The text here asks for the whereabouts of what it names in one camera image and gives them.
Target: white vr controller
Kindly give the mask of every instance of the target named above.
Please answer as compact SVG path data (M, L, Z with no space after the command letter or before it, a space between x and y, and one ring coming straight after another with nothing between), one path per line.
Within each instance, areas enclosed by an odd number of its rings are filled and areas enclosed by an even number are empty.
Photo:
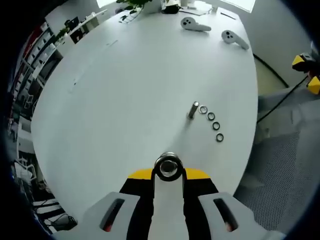
M221 37L226 44L239 44L243 49L248 50L249 45L241 37L235 34L233 31L225 30L222 32Z
M211 31L211 27L197 23L196 20L190 16L181 20L181 27L191 31Z

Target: wall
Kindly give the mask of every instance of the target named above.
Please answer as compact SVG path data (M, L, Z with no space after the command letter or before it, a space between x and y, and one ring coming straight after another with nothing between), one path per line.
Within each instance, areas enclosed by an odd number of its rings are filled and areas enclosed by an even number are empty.
M252 13L218 0L204 0L210 4L238 14L247 31L253 52L270 65L290 86L295 85L304 74L292 70L294 57L310 50L311 40L295 16L280 0L256 0ZM78 16L84 19L91 12L108 9L114 15L117 3L99 8L96 0L69 0L52 11L47 17L56 34L67 19Z

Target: window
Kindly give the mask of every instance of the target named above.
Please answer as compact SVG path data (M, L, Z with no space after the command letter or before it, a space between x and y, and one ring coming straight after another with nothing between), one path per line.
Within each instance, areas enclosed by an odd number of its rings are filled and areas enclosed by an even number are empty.
M252 10L254 9L254 5L256 0L221 0L223 2L226 2L228 4L232 4L240 9L243 9L249 13L252 12Z
M115 1L116 1L116 0L96 0L96 3L98 4L98 7L99 7L99 8L102 8L102 7L104 7L105 5L114 3Z

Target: metal washer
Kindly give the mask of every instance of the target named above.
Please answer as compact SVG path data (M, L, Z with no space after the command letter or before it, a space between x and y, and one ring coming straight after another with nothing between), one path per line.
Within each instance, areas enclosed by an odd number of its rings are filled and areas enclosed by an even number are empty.
M208 119L209 121L213 121L215 120L216 116L213 112L208 112L207 115L206 115L206 119Z
M212 123L212 128L213 128L214 130L219 130L219 129L220 129L220 123L217 122L217 121L214 121L214 122Z
M218 143L221 143L223 140L224 140L224 135L222 133L218 133L215 137L215 140L218 142Z
M199 107L199 113L206 114L208 112L208 108L205 105L201 105Z

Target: oval table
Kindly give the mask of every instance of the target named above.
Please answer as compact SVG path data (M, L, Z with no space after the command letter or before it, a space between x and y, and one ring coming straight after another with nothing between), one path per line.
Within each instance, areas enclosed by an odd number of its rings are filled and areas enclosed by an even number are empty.
M228 29L249 43L245 28L222 10L192 15L210 32L182 29L188 13L152 14L128 24L116 15L55 68L31 134L41 171L67 213L81 219L167 151L209 174L220 192L235 192L254 140L258 91L252 50L221 38ZM194 101L214 112L223 142L205 115L186 118Z

